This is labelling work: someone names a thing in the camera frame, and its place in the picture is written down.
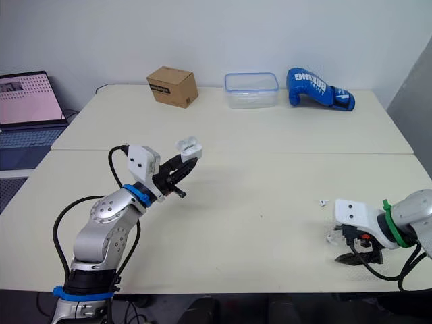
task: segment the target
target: small white object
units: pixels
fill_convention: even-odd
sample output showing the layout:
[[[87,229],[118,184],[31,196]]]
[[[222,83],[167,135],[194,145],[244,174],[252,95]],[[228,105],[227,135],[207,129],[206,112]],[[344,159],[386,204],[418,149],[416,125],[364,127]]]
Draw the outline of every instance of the small white object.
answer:
[[[330,200],[327,200],[327,199],[321,199],[320,201],[319,201],[319,205],[321,206],[321,207],[324,207],[327,203],[329,203],[330,202]]]
[[[182,162],[186,162],[193,158],[200,159],[203,155],[203,146],[198,143],[195,136],[190,136],[184,140],[179,140],[175,147],[180,151]]]
[[[331,234],[327,235],[327,236],[325,237],[325,239],[326,239],[327,242],[329,242],[331,245],[334,245],[334,246],[338,246],[338,245],[339,245],[339,244],[336,242],[335,238],[334,238]]]

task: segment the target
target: blue ring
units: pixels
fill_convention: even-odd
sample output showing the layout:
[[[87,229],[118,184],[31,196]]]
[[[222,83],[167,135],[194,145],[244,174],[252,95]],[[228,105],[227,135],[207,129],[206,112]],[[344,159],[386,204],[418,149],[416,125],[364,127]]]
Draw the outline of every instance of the blue ring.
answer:
[[[142,202],[144,205],[146,205],[146,207],[151,206],[151,201],[150,201],[149,196],[147,196],[146,194],[143,194],[141,191],[136,189],[134,186],[132,186],[130,184],[124,184],[123,188],[125,188],[127,191],[134,194],[140,200],[140,202]]]
[[[68,300],[70,302],[90,302],[97,300],[111,299],[114,296],[113,292],[103,292],[102,294],[93,295],[71,295],[66,294],[61,286],[55,286],[53,289],[53,295],[59,296],[63,300]]]

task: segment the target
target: gray wall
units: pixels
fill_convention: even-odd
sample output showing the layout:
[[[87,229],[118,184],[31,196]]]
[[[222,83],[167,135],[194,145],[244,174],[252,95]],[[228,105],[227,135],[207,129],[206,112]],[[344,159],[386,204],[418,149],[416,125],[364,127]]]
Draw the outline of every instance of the gray wall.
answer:
[[[432,177],[432,38],[387,112]]]

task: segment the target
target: laptop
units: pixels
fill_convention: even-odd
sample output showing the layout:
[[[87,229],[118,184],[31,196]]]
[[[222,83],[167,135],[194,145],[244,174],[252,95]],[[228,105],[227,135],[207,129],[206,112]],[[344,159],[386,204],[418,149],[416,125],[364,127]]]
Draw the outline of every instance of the laptop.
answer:
[[[45,71],[0,76],[0,171],[34,169],[67,126]]]

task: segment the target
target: robotic arm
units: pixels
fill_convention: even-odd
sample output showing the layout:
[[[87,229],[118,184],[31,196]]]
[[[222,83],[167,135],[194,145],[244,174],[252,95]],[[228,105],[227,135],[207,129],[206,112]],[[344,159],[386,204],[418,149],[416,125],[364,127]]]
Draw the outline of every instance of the robotic arm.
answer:
[[[403,290],[403,278],[421,259],[432,255],[432,190],[414,192],[393,206],[387,200],[383,204],[383,209],[376,209],[362,202],[336,200],[335,219],[338,225],[335,229],[342,231],[346,244],[353,252],[339,256],[336,261],[349,265],[363,264],[377,275],[367,263],[383,263],[383,248],[394,250],[417,245],[416,254],[407,260],[399,276],[377,275],[389,281],[399,281],[399,288]],[[363,247],[372,246],[372,251],[358,253],[354,247],[355,240]],[[414,258],[421,248],[425,253],[416,261]]]
[[[74,257],[65,285],[54,288],[59,296],[51,323],[107,323],[110,303],[120,281],[117,271],[130,230],[155,201],[175,192],[186,193],[176,184],[201,158],[203,147],[194,137],[178,142],[180,154],[160,165],[160,156],[147,146],[124,146],[128,167],[136,183],[98,200],[88,223],[77,235]]]

